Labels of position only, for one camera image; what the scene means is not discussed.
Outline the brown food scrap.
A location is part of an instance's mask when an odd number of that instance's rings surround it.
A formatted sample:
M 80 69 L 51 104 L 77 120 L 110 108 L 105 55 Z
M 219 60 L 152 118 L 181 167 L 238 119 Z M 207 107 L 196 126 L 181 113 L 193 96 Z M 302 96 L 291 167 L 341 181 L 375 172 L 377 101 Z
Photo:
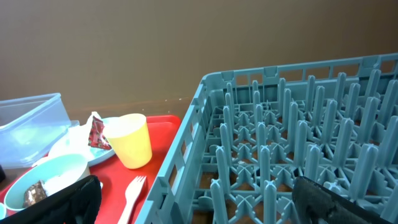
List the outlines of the brown food scrap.
M 25 191 L 23 207 L 27 208 L 45 198 L 47 198 L 47 191 L 44 188 L 44 182 L 39 180 Z

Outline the pale green bowl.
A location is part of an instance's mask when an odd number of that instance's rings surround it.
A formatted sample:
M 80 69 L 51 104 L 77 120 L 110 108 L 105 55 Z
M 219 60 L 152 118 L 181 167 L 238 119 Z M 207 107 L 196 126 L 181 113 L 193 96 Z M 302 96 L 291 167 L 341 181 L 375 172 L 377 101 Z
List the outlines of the pale green bowl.
M 6 192 L 4 204 L 13 212 L 24 209 L 24 193 L 33 184 L 42 180 L 45 182 L 52 177 L 67 175 L 76 178 L 76 182 L 90 175 L 88 161 L 81 154 L 66 154 L 53 157 L 31 168 L 18 178 Z

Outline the white tissue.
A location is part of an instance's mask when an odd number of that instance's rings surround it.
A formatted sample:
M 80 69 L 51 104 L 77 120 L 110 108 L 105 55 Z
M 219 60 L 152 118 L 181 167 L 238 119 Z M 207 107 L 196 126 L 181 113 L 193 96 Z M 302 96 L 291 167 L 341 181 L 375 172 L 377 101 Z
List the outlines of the white tissue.
M 94 118 L 101 119 L 101 116 L 93 111 L 86 124 L 69 128 L 66 135 L 52 146 L 49 155 L 57 157 L 64 154 L 81 154 L 87 160 L 94 159 L 95 156 L 89 146 L 89 136 Z

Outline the red snack wrapper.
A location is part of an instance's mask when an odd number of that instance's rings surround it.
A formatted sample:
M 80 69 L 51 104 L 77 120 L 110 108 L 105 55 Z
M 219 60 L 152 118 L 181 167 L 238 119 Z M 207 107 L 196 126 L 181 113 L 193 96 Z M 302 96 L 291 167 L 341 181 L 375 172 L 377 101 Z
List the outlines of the red snack wrapper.
M 103 134 L 104 123 L 102 120 L 92 117 L 91 129 L 88 137 L 88 145 L 90 147 L 95 147 L 104 150 L 112 149 L 108 140 L 105 138 Z

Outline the yellow plastic cup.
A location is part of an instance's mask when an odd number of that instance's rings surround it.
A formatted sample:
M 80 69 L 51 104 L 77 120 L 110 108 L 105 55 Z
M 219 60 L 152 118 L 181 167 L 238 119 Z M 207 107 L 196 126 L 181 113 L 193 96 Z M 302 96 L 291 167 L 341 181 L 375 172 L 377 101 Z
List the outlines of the yellow plastic cup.
M 126 168 L 138 169 L 151 160 L 152 147 L 145 115 L 132 113 L 112 118 L 104 125 L 103 134 Z

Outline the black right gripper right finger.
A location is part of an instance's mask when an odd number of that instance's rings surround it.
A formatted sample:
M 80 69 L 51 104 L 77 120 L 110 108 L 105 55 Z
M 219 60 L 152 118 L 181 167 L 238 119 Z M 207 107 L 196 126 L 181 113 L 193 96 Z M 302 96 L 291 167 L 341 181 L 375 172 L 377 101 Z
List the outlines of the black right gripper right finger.
M 389 223 L 376 213 L 361 208 L 304 176 L 295 179 L 292 200 L 300 223 Z

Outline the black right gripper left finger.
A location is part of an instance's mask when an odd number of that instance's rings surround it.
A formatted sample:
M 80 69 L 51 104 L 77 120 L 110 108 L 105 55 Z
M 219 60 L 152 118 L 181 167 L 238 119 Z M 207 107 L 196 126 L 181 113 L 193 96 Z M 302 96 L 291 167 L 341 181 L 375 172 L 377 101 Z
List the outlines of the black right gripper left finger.
M 101 205 L 97 176 L 89 175 L 65 189 L 1 220 L 1 224 L 94 224 Z

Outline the white rice pile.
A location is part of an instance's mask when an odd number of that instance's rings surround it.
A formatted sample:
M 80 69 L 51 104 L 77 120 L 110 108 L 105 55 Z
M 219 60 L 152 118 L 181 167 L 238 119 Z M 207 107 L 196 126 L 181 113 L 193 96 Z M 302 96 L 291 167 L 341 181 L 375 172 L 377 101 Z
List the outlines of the white rice pile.
M 60 175 L 46 180 L 43 184 L 43 188 L 46 191 L 47 196 L 50 196 L 70 186 L 71 184 L 74 184 L 75 182 L 76 178 L 67 175 Z

